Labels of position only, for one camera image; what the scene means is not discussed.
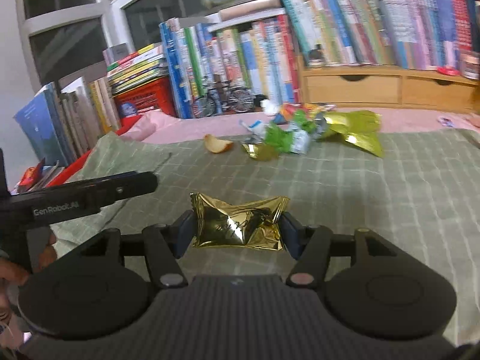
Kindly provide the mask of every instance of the screw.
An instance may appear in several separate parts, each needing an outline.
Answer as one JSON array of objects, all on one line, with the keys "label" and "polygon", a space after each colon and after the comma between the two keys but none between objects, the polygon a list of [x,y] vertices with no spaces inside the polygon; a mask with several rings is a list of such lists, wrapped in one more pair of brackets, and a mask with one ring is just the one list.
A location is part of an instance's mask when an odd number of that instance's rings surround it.
[{"label": "screw", "polygon": [[290,276],[290,281],[297,286],[307,286],[313,283],[315,278],[308,273],[298,272]]}]

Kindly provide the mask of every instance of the pink bedsheet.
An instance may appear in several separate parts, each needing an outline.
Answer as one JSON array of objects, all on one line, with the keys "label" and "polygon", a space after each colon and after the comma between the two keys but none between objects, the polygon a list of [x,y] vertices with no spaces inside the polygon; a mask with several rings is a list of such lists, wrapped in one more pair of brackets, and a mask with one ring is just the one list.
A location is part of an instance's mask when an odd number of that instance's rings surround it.
[{"label": "pink bedsheet", "polygon": [[[357,109],[360,108],[340,108],[339,111],[347,112]],[[438,122],[440,116],[451,119],[457,128],[467,128],[480,132],[478,128],[464,120],[464,115],[450,112],[417,109],[369,109],[382,115],[382,132],[419,132],[447,128]],[[272,117],[266,116],[263,112],[223,115],[203,119],[176,119],[158,111],[150,111],[123,137],[141,140],[145,143],[161,144],[202,139],[205,134],[212,134],[217,137],[243,135],[248,134],[248,131],[239,125],[240,120],[250,125],[255,120],[267,122],[271,119]]]}]

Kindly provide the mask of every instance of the green checkered sheet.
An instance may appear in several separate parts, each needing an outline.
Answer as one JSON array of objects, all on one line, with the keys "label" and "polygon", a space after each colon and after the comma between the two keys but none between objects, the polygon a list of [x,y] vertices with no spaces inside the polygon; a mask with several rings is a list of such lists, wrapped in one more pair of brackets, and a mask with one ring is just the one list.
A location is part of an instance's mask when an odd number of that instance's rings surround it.
[{"label": "green checkered sheet", "polygon": [[[445,276],[458,295],[446,336],[457,344],[480,339],[480,150],[457,130],[379,134],[379,139],[383,159],[339,142],[314,142],[307,155],[282,154],[257,162],[239,144],[212,154],[201,140],[152,145],[125,142],[110,133],[70,181],[153,171],[159,187],[99,214],[52,226],[59,238],[57,251],[64,254],[107,227],[132,234],[155,223],[172,223],[191,208],[191,192],[231,204],[285,195],[288,211],[303,225],[325,225],[340,234],[371,228]],[[294,263],[284,250],[235,247],[190,247],[179,260],[188,278],[285,277]],[[142,258],[128,258],[126,265],[147,278]],[[346,266],[345,259],[332,259],[328,275]]]}]

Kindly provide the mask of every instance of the stack of books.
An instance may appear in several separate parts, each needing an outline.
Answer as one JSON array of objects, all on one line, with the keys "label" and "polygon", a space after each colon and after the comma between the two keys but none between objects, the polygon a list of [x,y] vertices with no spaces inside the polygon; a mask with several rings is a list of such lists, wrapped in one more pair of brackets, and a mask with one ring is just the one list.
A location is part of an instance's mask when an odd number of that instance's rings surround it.
[{"label": "stack of books", "polygon": [[45,85],[15,120],[27,135],[35,154],[45,165],[67,167],[109,131],[117,131],[120,120],[107,78],[90,85],[83,78],[62,92],[53,82]]},{"label": "stack of books", "polygon": [[160,24],[179,117],[193,117],[191,102],[205,95],[207,86],[227,80],[232,87],[246,86],[278,104],[299,100],[285,14],[243,23],[241,31],[232,27],[210,33],[211,23],[185,23],[186,19],[175,18]]},{"label": "stack of books", "polygon": [[460,51],[480,49],[474,0],[282,2],[311,67],[458,69]]},{"label": "stack of books", "polygon": [[390,65],[374,0],[282,0],[309,66]]},{"label": "stack of books", "polygon": [[108,66],[106,74],[114,96],[166,75],[168,75],[168,68],[162,45],[159,43],[150,44],[114,62]]}]

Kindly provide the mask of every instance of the bookshelf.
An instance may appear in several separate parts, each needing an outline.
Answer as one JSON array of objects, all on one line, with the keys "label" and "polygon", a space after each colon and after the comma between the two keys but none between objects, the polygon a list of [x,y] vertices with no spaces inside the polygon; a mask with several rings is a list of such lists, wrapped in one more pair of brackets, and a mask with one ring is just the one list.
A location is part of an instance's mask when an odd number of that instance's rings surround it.
[{"label": "bookshelf", "polygon": [[417,108],[468,113],[477,81],[396,66],[306,68],[297,56],[301,98],[338,107]]}]

